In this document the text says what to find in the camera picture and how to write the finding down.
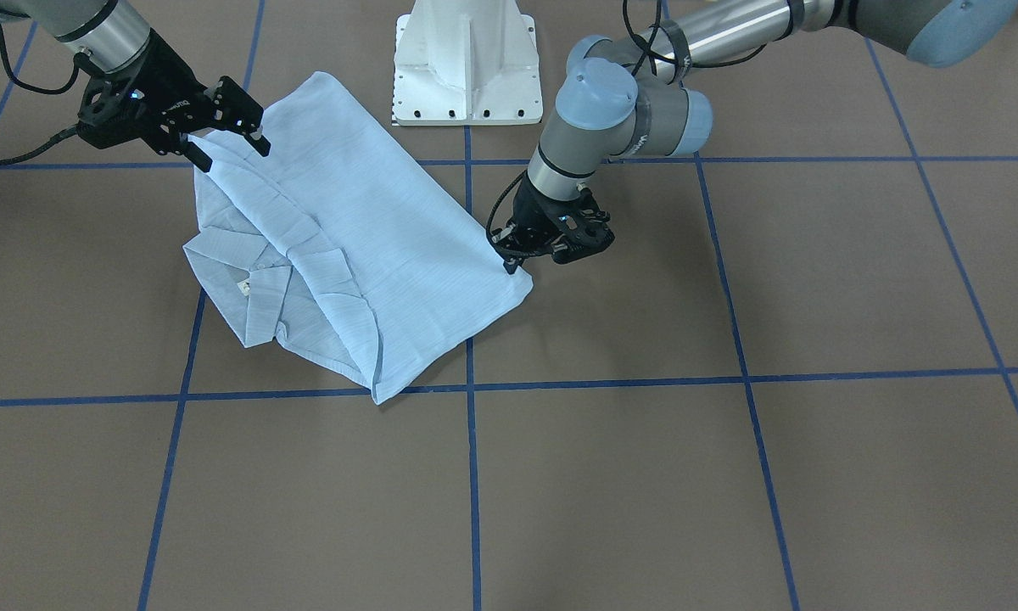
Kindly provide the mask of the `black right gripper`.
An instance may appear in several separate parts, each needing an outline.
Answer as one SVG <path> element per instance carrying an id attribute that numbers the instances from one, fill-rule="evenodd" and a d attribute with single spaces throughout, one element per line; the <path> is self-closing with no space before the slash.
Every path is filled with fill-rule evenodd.
<path id="1" fill-rule="evenodd" d="M 234 132 L 257 154 L 268 156 L 271 143 L 262 134 L 263 114 L 261 105 L 227 75 L 213 85 L 199 82 L 191 66 L 151 31 L 139 57 L 87 82 L 77 134 L 97 149 L 140 138 L 156 154 L 182 155 L 195 169 L 210 173 L 213 159 L 188 135 L 205 128 Z"/>

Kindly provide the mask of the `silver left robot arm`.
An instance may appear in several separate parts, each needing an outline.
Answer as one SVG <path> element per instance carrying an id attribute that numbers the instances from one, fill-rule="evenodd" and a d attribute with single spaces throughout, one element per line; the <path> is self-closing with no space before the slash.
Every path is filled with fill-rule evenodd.
<path id="1" fill-rule="evenodd" d="M 949 67 L 987 45 L 1014 1 L 719 1 L 678 19 L 657 13 L 625 38 L 573 46 L 551 116 L 525 171 L 506 189 L 512 215 L 487 229 L 513 274 L 533 258 L 568 264 L 613 243 L 609 216 L 588 182 L 603 161 L 687 156 L 702 149 L 713 109 L 685 77 L 756 57 L 799 32 L 845 27 L 931 67 Z"/>

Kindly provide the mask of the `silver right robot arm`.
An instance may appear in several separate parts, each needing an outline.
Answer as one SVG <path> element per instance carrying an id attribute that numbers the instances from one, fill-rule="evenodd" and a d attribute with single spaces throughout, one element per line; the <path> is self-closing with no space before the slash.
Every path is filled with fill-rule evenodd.
<path id="1" fill-rule="evenodd" d="M 129 1 L 0 1 L 0 30 L 21 20 L 62 43 L 74 72 L 90 77 L 77 123 L 48 138 L 48 147 L 70 137 L 97 149 L 142 140 L 156 154 L 180 155 L 209 171 L 213 161 L 190 138 L 209 128 L 269 154 L 261 105 L 230 77 L 201 82 Z"/>

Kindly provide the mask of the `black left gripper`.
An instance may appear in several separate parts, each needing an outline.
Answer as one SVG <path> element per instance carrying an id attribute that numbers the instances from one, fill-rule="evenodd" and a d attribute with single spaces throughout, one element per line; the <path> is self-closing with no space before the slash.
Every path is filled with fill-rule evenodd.
<path id="1" fill-rule="evenodd" d="M 569 201 L 552 199 L 542 195 L 525 173 L 517 175 L 496 200 L 489 223 L 512 190 L 516 193 L 509 221 L 503 228 L 489 229 L 490 246 L 504 260 L 509 275 L 516 274 L 527 259 L 548 255 L 563 266 L 600 254 L 613 243 L 615 235 L 607 225 L 610 214 L 599 208 L 590 188 L 580 187 Z"/>

